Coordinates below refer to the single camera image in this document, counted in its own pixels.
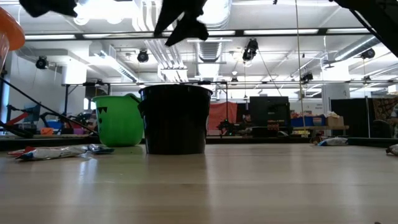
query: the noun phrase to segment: table surface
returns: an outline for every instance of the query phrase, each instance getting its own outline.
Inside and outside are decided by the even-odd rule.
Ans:
[[[209,145],[205,155],[17,162],[0,154],[0,223],[398,222],[398,157],[371,147]]]

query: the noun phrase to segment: window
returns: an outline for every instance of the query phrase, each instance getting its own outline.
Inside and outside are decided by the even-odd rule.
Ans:
[[[84,108],[83,108],[84,110],[95,110],[96,108],[97,107],[96,107],[94,102],[92,102],[91,100],[85,98]]]

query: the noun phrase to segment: crumpled plastic bag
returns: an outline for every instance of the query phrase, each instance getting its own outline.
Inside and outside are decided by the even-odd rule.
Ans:
[[[389,154],[393,154],[395,156],[398,156],[398,144],[395,144],[393,146],[390,146],[386,149],[386,153]]]
[[[348,139],[346,138],[330,138],[323,140],[318,146],[346,146],[348,145]]]
[[[326,114],[324,114],[326,118],[328,117],[332,117],[332,118],[339,118],[340,116],[338,114],[336,114],[333,111],[328,111]]]
[[[79,156],[86,153],[87,149],[81,146],[70,146],[70,147],[40,147],[36,148],[27,153],[23,153],[16,159],[22,159],[24,161],[37,161],[44,159],[58,159]]]

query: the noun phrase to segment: plastic wrapper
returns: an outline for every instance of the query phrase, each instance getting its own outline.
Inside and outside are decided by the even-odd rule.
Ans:
[[[23,153],[16,159],[22,159],[24,161],[37,161],[44,159],[59,159],[66,157],[79,156],[86,153],[86,149],[79,146],[70,147],[41,147],[34,149],[33,151]]]
[[[330,138],[323,140],[318,146],[346,146],[348,145],[348,139],[346,138]]]
[[[395,156],[398,156],[398,144],[395,144],[393,146],[390,146],[386,149],[386,153],[389,154],[393,154]]]
[[[110,154],[112,152],[114,152],[113,148],[110,147],[106,147],[104,145],[100,145],[100,144],[90,144],[88,146],[83,146],[83,149],[89,150],[90,152],[92,152],[93,154]]]

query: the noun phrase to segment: white pillar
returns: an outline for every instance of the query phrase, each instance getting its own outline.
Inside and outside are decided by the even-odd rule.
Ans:
[[[348,81],[350,80],[348,64],[339,62],[333,64],[333,68],[322,70],[322,79],[325,81]],[[349,99],[349,84],[325,84],[322,87],[322,102],[325,113],[330,111],[330,100]]]
[[[71,60],[62,67],[62,84],[81,84],[86,82],[87,67],[78,61]],[[84,110],[86,87],[78,86],[68,96],[68,114],[78,114]]]

